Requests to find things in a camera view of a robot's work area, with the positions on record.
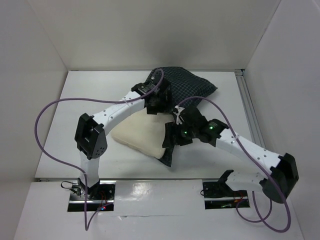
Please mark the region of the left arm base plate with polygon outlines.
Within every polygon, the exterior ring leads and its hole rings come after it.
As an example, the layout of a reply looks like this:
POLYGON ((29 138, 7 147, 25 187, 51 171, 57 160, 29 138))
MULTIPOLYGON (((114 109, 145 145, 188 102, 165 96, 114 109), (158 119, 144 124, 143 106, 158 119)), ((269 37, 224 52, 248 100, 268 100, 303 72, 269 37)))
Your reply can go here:
MULTIPOLYGON (((68 201, 67 212, 83 212, 85 209, 85 193, 80 186, 73 182, 68 201)), ((87 197, 87 211, 95 212, 113 212, 114 211, 114 199, 115 199, 115 182, 102 181, 97 190, 91 193, 87 197)))

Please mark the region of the dark checked pillowcase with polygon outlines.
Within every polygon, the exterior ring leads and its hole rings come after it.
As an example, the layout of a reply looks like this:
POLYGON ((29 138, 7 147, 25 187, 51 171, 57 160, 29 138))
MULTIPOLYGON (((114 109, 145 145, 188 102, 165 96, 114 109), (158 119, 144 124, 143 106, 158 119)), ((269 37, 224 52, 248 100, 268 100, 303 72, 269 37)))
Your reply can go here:
MULTIPOLYGON (((194 75, 187 69, 180 66, 162 66, 160 69, 163 70, 164 80, 170 82, 171 86, 171 94, 172 94, 172 107, 171 109, 179 104, 184 99, 189 97, 198 96, 198 97, 208 97, 213 94, 218 88, 211 83, 209 80, 194 75)), ((157 70, 157 68, 153 69, 146 81, 144 83, 151 82, 152 77, 158 79, 162 76, 162 73, 157 70)), ((189 106, 197 107, 202 100, 199 98, 194 98, 185 101, 180 106, 183 108, 187 108, 189 106)), ((173 155, 174 147, 166 148, 162 157, 157 158, 162 164, 167 167, 171 167, 172 165, 172 155, 173 155)))

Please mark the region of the cream pillow with bear print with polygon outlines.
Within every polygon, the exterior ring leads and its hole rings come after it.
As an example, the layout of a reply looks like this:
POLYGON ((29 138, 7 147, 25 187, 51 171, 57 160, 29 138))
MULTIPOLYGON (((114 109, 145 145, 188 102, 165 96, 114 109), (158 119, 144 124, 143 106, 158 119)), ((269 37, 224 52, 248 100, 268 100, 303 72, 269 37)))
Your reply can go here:
POLYGON ((147 110, 143 109, 114 127, 111 136, 122 145, 160 159, 165 154, 165 148, 162 147, 166 132, 165 124, 173 120, 171 114, 147 114, 147 110))

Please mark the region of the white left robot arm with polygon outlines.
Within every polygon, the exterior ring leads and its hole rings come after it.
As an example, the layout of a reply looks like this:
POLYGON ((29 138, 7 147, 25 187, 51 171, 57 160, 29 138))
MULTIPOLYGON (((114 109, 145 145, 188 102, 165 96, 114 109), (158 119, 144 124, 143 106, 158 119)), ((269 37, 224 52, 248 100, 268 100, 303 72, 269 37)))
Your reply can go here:
POLYGON ((148 114, 165 113, 172 105, 171 84, 168 80, 147 80, 138 83, 124 96, 120 103, 94 115, 79 117, 75 141, 80 152, 80 167, 85 171, 78 178, 81 194, 88 200, 99 193, 99 161, 107 150, 106 136, 130 115, 147 110, 148 114))

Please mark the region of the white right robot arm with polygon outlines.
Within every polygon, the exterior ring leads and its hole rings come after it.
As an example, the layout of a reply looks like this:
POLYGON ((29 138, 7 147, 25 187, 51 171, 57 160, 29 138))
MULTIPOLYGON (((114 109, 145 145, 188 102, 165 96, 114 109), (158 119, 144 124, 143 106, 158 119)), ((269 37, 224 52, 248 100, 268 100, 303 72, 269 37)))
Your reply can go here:
POLYGON ((252 175, 226 170, 218 184, 223 196, 242 190, 263 192, 273 202, 282 204, 299 180, 296 160, 291 154, 269 151, 240 136, 226 123, 215 118, 206 119, 196 107, 179 107, 176 120, 165 124, 162 146, 185 146, 194 139, 255 166, 256 173, 252 175))

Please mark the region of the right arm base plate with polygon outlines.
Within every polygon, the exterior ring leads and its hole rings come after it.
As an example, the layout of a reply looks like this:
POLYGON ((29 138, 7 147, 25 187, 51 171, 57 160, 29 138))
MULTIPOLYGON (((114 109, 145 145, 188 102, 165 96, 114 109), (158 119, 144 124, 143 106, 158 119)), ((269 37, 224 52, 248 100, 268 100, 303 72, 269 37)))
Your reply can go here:
POLYGON ((249 208, 248 193, 245 190, 233 191, 226 184, 218 181, 203 181, 200 194, 204 197, 206 210, 249 208))

